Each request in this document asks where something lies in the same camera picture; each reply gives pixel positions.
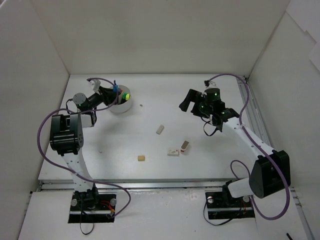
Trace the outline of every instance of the white table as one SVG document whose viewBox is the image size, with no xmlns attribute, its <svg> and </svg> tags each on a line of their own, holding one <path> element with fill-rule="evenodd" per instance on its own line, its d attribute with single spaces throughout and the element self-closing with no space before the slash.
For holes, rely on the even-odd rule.
<svg viewBox="0 0 320 240">
<path fill-rule="evenodd" d="M 179 109 L 189 89 L 204 91 L 204 80 L 213 74 L 143 74 L 143 75 L 71 75 L 61 107 L 76 93 L 87 97 L 93 94 L 88 82 L 89 77 L 102 77 L 116 80 L 131 90 L 133 105 L 122 114 L 109 110 L 97 113 L 94 127 L 83 129 L 83 156 L 89 173 L 94 179 L 110 181 L 169 181 L 169 180 L 220 180 L 234 178 L 230 162 L 243 161 L 250 168 L 252 163 L 235 142 L 223 133 L 217 132 L 208 137 L 204 134 L 204 123 L 197 116 Z M 221 90 L 221 99 L 226 107 L 238 113 L 243 100 L 236 78 L 222 76 L 215 79 Z M 76 110 L 73 102 L 69 103 Z M 243 122 L 248 123 L 246 113 Z M 156 134 L 164 125 L 161 135 Z M 214 127 L 207 125 L 211 132 Z M 167 156 L 168 148 L 180 148 L 182 143 L 190 142 L 188 151 L 180 156 Z M 48 147 L 49 159 L 66 166 L 63 159 Z M 145 161 L 138 161 L 144 155 Z M 235 168 L 240 177 L 247 173 Z M 54 167 L 44 161 L 39 180 L 44 182 L 70 182 L 69 172 Z"/>
</svg>

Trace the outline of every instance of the wooden block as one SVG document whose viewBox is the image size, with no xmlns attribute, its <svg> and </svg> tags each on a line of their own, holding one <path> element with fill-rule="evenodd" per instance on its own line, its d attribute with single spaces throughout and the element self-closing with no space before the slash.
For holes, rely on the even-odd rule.
<svg viewBox="0 0 320 240">
<path fill-rule="evenodd" d="M 138 161 L 139 162 L 142 162 L 142 161 L 144 161 L 146 158 L 145 158 L 145 156 L 138 156 Z"/>
</svg>

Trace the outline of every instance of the white wall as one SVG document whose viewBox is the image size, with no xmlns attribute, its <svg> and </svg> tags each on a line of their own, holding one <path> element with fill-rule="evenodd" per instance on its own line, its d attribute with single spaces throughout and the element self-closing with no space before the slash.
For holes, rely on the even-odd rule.
<svg viewBox="0 0 320 240">
<path fill-rule="evenodd" d="M 31 0 L 70 74 L 247 75 L 289 0 Z"/>
<path fill-rule="evenodd" d="M 37 130 L 60 106 L 69 75 L 28 0 L 0 6 L 0 56 L 0 239 L 14 240 L 42 163 Z"/>
<path fill-rule="evenodd" d="M 249 82 L 272 145 L 290 156 L 292 185 L 320 239 L 320 72 L 308 57 L 315 44 L 285 13 Z"/>
</svg>

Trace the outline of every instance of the white floor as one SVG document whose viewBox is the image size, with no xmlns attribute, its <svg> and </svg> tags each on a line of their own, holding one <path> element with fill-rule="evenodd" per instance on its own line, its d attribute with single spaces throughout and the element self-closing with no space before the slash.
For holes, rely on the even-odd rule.
<svg viewBox="0 0 320 240">
<path fill-rule="evenodd" d="M 208 137 L 204 134 L 204 122 L 197 116 L 183 112 L 179 104 L 185 99 L 189 89 L 200 92 L 205 90 L 204 80 L 212 74 L 144 74 L 144 75 L 71 75 L 61 107 L 65 108 L 67 99 L 76 93 L 87 97 L 93 94 L 88 82 L 89 77 L 102 77 L 131 90 L 133 106 L 122 114 L 108 110 L 97 113 L 94 127 L 83 130 L 84 160 L 94 179 L 111 181 L 146 181 L 178 179 L 226 179 L 234 178 L 230 171 L 230 162 L 234 159 L 249 162 L 235 142 L 223 133 L 217 132 Z M 215 80 L 221 89 L 221 99 L 226 107 L 234 108 L 238 113 L 243 100 L 236 78 L 222 76 Z M 71 109 L 76 110 L 73 102 Z M 244 114 L 243 122 L 248 123 Z M 160 125 L 164 125 L 161 135 L 156 134 Z M 206 126 L 211 132 L 214 128 Z M 185 154 L 167 156 L 168 148 L 180 148 L 184 140 L 190 142 Z M 49 159 L 66 166 L 63 159 L 48 147 Z M 144 155 L 145 161 L 138 161 Z M 240 177 L 246 177 L 246 171 L 236 168 Z M 71 175 L 44 161 L 39 180 L 47 182 L 71 181 Z"/>
</svg>

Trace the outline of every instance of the white container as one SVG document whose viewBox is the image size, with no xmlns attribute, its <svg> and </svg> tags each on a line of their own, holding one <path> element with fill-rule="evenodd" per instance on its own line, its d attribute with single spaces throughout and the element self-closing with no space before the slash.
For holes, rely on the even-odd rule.
<svg viewBox="0 0 320 240">
<path fill-rule="evenodd" d="M 131 96 L 131 92 L 130 92 L 130 89 L 127 88 L 126 86 L 123 86 L 123 85 L 118 85 L 119 88 L 122 90 L 122 93 L 119 95 L 118 97 L 118 102 L 120 103 L 121 102 L 121 98 L 122 98 L 122 95 L 123 93 L 127 93 L 127 94 L 130 94 L 130 98 L 128 101 L 126 101 L 125 103 L 123 104 L 117 104 L 117 105 L 113 105 L 111 108 L 110 108 L 110 111 L 115 113 L 115 114 L 121 114 L 121 113 L 125 113 L 126 111 L 128 111 L 131 106 L 132 106 L 132 96 Z"/>
</svg>

